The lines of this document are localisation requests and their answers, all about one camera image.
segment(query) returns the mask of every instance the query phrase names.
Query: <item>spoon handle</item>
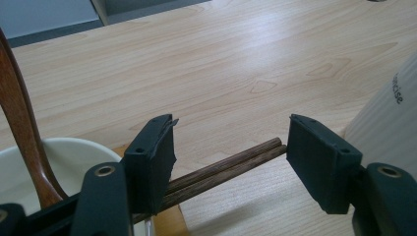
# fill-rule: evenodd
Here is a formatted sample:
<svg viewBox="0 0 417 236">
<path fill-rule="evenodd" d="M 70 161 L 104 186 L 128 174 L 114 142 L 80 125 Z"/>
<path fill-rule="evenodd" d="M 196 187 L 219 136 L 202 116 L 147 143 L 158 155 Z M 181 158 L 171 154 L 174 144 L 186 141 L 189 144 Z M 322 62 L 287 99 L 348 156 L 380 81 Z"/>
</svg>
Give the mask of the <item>spoon handle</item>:
<svg viewBox="0 0 417 236">
<path fill-rule="evenodd" d="M 19 66 L 0 29 L 0 104 L 21 151 L 42 208 L 66 198 L 46 157 Z"/>
</svg>

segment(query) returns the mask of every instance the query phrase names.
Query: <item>metal screw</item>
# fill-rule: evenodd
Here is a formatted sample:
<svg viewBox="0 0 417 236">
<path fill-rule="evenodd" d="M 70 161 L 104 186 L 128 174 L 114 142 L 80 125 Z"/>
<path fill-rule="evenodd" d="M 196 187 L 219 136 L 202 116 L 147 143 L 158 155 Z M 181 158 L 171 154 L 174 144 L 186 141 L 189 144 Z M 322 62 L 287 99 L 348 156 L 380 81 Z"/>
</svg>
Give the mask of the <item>metal screw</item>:
<svg viewBox="0 0 417 236">
<path fill-rule="evenodd" d="M 94 171 L 94 174 L 98 177 L 104 177 L 113 173 L 116 169 L 111 165 L 101 166 Z"/>
<path fill-rule="evenodd" d="M 7 218 L 7 215 L 9 215 L 9 213 L 6 210 L 0 209 L 0 223 Z"/>
<path fill-rule="evenodd" d="M 391 178 L 400 178 L 401 177 L 401 173 L 399 173 L 397 170 L 389 167 L 389 166 L 380 166 L 378 167 L 378 171 L 380 171 L 380 173 L 391 177 Z"/>
</svg>

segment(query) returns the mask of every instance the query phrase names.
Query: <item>bowl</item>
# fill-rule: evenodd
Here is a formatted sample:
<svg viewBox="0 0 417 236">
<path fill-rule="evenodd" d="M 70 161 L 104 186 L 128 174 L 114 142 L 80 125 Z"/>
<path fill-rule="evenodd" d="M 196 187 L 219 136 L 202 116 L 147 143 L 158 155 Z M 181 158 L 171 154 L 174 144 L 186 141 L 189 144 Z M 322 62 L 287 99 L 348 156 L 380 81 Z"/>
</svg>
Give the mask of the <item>bowl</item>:
<svg viewBox="0 0 417 236">
<path fill-rule="evenodd" d="M 100 144 L 75 139 L 51 138 L 42 140 L 51 168 L 68 196 L 77 194 L 86 172 L 93 166 L 120 161 L 113 150 Z M 16 203 L 27 215 L 40 210 L 34 185 L 17 147 L 0 151 L 0 204 Z M 135 224 L 135 235 L 146 235 L 143 222 Z"/>
</svg>

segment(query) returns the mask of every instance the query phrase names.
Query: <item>brown chopstick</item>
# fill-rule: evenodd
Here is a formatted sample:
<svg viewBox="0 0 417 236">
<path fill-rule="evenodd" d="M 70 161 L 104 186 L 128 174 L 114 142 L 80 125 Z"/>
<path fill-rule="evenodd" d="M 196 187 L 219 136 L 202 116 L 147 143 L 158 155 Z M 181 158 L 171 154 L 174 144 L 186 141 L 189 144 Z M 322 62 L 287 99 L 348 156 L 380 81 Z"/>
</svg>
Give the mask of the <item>brown chopstick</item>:
<svg viewBox="0 0 417 236">
<path fill-rule="evenodd" d="M 160 211 L 187 201 L 285 152 L 286 146 L 281 144 L 280 139 L 275 138 L 173 180 L 169 183 Z M 135 214 L 134 222 L 148 217 L 150 214 Z"/>
</svg>

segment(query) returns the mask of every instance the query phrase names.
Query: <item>light wood tabletop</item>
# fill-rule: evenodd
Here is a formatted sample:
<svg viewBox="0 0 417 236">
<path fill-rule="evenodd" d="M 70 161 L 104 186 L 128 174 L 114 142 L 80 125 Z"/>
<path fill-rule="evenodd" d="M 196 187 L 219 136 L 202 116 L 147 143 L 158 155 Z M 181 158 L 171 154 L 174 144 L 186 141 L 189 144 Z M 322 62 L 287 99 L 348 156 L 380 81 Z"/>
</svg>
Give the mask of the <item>light wood tabletop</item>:
<svg viewBox="0 0 417 236">
<path fill-rule="evenodd" d="M 280 137 L 291 113 L 342 135 L 417 50 L 417 1 L 212 0 L 15 48 L 40 134 L 109 148 L 172 113 L 172 178 Z M 0 148 L 14 144 L 3 114 Z M 191 235 L 352 235 L 285 156 L 181 205 Z"/>
</svg>

